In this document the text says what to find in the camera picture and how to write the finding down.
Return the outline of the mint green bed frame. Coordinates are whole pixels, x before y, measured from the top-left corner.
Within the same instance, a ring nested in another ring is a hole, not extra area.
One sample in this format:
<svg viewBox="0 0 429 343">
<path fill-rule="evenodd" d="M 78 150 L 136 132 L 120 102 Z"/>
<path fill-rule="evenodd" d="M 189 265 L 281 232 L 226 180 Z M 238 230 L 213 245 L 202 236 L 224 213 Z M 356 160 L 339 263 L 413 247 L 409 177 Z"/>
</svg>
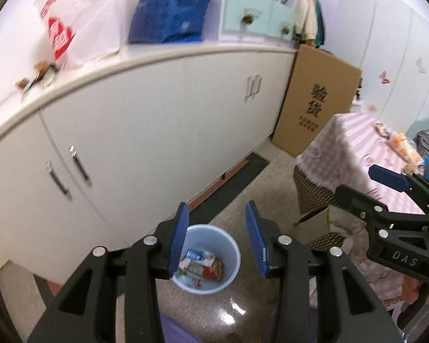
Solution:
<svg viewBox="0 0 429 343">
<path fill-rule="evenodd" d="M 429 117 L 415 121 L 408 129 L 406 135 L 409 139 L 414 139 L 420 132 L 429 131 Z"/>
</svg>

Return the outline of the light blue trash bin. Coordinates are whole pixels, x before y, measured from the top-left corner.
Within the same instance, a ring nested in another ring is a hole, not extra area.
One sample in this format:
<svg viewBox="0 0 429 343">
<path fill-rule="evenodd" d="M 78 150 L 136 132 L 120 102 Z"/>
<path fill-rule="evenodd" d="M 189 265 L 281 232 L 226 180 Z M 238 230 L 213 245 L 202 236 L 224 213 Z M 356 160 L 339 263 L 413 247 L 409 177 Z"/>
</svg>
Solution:
<svg viewBox="0 0 429 343">
<path fill-rule="evenodd" d="M 191 225 L 172 281 L 191 294 L 215 294 L 233 282 L 241 254 L 235 239 L 213 225 Z"/>
</svg>

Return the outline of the small clutter on counter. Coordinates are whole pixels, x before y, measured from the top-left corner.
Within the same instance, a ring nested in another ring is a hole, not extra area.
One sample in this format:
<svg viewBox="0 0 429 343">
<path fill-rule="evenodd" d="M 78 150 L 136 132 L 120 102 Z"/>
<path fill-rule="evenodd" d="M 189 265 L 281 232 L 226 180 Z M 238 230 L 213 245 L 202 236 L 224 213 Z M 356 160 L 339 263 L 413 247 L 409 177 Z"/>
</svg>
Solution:
<svg viewBox="0 0 429 343">
<path fill-rule="evenodd" d="M 42 88 L 49 87 L 56 79 L 59 73 L 59 67 L 56 63 L 42 60 L 34 66 L 35 76 L 32 78 L 22 78 L 15 83 L 16 89 L 23 94 L 28 92 L 32 87 L 39 85 Z"/>
</svg>

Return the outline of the mint green drawer unit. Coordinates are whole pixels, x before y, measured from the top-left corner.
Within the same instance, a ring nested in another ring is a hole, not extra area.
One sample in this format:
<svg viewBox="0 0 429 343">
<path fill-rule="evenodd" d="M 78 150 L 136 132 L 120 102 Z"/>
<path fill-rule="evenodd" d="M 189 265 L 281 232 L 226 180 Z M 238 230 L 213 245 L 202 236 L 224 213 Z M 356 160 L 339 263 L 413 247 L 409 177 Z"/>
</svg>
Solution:
<svg viewBox="0 0 429 343">
<path fill-rule="evenodd" d="M 203 40 L 290 46 L 294 10 L 277 0 L 210 0 Z"/>
</svg>

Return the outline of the orange snack bag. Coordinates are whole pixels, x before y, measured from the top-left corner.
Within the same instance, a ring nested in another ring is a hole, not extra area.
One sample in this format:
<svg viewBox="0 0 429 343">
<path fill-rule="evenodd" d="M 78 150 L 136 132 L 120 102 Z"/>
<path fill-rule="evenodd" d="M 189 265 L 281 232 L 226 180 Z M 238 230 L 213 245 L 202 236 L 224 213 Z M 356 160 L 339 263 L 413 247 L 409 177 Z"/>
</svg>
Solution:
<svg viewBox="0 0 429 343">
<path fill-rule="evenodd" d="M 389 138 L 392 149 L 408 164 L 419 165 L 422 162 L 418 151 L 408 141 L 403 132 L 393 132 Z"/>
</svg>

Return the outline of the pink checkered tablecloth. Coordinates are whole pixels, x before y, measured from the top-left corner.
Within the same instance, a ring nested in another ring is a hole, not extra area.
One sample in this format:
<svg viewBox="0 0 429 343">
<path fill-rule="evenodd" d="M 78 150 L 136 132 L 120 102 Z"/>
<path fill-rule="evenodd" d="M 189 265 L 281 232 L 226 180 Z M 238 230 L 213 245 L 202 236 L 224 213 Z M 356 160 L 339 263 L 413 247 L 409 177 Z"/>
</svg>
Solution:
<svg viewBox="0 0 429 343">
<path fill-rule="evenodd" d="M 375 129 L 376 119 L 359 113 L 336 114 L 297 157 L 294 182 L 302 214 L 329 208 L 329 230 L 344 236 L 343 250 L 386 307 L 402 294 L 401 273 L 367 259 L 368 234 L 364 222 L 337 208 L 335 189 L 346 184 L 386 204 L 393 212 L 420 213 L 404 193 L 374 182 L 369 168 L 377 164 L 394 172 L 405 161 Z"/>
</svg>

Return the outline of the blue shopping bag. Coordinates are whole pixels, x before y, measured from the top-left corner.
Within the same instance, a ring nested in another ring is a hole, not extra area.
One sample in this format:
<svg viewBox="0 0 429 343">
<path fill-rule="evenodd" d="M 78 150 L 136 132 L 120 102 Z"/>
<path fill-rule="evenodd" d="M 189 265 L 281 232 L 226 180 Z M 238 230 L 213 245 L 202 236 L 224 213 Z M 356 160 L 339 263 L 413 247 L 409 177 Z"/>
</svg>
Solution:
<svg viewBox="0 0 429 343">
<path fill-rule="evenodd" d="M 128 34 L 129 43 L 201 42 L 210 0 L 139 0 Z"/>
</svg>

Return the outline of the brown cardboard box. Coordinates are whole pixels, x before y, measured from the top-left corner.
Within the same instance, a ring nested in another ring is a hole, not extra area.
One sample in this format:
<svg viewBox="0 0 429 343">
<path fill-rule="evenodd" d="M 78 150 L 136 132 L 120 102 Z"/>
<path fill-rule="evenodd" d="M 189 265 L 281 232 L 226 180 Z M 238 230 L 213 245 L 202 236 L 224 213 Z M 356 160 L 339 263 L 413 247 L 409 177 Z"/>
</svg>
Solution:
<svg viewBox="0 0 429 343">
<path fill-rule="evenodd" d="M 358 67 L 301 45 L 272 143 L 292 156 L 303 153 L 332 116 L 349 111 L 360 79 Z"/>
</svg>

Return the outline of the hanging clothes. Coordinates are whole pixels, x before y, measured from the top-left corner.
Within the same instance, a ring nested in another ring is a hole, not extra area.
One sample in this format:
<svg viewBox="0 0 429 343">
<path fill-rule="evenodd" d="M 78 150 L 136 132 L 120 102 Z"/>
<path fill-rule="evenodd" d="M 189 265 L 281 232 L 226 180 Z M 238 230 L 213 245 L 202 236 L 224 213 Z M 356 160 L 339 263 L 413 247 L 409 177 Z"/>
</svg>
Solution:
<svg viewBox="0 0 429 343">
<path fill-rule="evenodd" d="M 325 23 L 319 0 L 295 0 L 294 36 L 309 46 L 319 48 L 325 43 Z"/>
</svg>

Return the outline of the red white candy wrapper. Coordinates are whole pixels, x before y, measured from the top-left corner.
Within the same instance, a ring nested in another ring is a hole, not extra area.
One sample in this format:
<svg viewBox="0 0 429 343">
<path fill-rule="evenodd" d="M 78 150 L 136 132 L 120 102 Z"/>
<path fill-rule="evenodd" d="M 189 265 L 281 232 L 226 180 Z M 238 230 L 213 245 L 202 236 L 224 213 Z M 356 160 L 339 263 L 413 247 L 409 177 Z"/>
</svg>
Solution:
<svg viewBox="0 0 429 343">
<path fill-rule="evenodd" d="M 221 282 L 224 265 L 219 257 L 210 252 L 188 249 L 179 263 L 178 273 L 195 280 Z"/>
</svg>

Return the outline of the white curved cabinet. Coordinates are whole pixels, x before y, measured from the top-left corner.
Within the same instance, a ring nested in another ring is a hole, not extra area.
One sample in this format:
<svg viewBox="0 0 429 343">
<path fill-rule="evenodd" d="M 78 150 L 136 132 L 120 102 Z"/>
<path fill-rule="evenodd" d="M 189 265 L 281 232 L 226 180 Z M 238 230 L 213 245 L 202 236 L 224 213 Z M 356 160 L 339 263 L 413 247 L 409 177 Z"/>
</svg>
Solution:
<svg viewBox="0 0 429 343">
<path fill-rule="evenodd" d="M 272 133 L 295 55 L 133 48 L 3 106 L 0 270 L 61 284 L 93 248 L 149 234 Z"/>
</svg>

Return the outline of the white red plastic bag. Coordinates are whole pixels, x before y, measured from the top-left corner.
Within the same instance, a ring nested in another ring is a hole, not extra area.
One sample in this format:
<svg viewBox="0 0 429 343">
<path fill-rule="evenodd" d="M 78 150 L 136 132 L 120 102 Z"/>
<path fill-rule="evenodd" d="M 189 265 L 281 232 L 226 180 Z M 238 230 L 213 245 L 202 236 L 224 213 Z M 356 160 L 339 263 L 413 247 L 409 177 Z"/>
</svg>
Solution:
<svg viewBox="0 0 429 343">
<path fill-rule="evenodd" d="M 36 0 L 55 62 L 72 70 L 119 51 L 117 0 Z"/>
</svg>

